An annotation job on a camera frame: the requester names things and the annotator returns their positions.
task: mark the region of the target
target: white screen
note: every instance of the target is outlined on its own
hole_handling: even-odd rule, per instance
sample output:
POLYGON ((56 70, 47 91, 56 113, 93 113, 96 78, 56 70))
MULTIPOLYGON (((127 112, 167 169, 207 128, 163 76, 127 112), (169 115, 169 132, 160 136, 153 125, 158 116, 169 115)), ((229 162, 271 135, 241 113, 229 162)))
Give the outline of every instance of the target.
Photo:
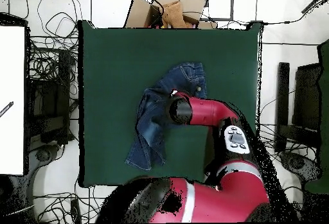
POLYGON ((24 27, 0 26, 0 174, 23 174, 24 27))

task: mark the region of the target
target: green table surface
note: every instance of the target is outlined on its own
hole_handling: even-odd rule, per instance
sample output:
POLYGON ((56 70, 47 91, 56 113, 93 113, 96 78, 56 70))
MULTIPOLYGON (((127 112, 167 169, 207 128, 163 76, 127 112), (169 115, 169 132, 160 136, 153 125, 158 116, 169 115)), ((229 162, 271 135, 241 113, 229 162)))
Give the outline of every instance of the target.
POLYGON ((203 126, 166 131, 164 166, 142 171, 124 163, 135 138, 139 101, 143 91, 172 66, 202 62, 208 98, 235 104, 254 127, 260 28, 261 24, 248 30, 96 29, 80 22, 79 88, 84 89, 80 185, 120 185, 141 175, 202 181, 208 132, 203 126))

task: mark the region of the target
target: denim jeans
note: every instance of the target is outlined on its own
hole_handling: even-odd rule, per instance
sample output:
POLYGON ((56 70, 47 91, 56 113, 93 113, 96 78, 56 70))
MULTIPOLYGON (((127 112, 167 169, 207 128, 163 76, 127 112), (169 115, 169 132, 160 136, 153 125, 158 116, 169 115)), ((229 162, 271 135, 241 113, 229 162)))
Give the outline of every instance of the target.
POLYGON ((206 79, 202 64, 179 64, 171 68, 153 87, 145 89, 137 112, 137 136, 126 158, 126 164, 151 170, 153 163, 165 163, 164 130, 183 126, 174 125, 165 112, 172 89, 206 98, 206 79))

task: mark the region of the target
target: cardboard box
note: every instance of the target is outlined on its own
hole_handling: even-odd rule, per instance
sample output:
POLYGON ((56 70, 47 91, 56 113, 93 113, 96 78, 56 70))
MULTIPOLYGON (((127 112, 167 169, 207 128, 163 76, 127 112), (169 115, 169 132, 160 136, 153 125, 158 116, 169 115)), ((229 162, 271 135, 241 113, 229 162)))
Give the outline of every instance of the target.
MULTIPOLYGON (((178 0, 157 0, 161 4, 168 4, 178 0)), ((185 21, 198 24, 206 0, 180 0, 185 21)), ((159 17, 159 5, 153 1, 148 4, 145 0, 132 0, 124 28, 147 28, 159 17)), ((200 22, 198 28, 216 28, 214 22, 200 22)))

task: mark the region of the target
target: jeans pocket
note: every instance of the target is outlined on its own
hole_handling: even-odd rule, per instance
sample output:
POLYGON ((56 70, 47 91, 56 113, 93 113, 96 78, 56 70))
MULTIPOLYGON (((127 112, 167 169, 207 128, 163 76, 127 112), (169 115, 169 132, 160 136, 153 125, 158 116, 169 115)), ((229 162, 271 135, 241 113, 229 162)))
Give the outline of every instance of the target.
POLYGON ((181 66, 181 71, 184 77, 190 82, 196 82, 199 77, 195 76, 195 71, 190 66, 181 66))

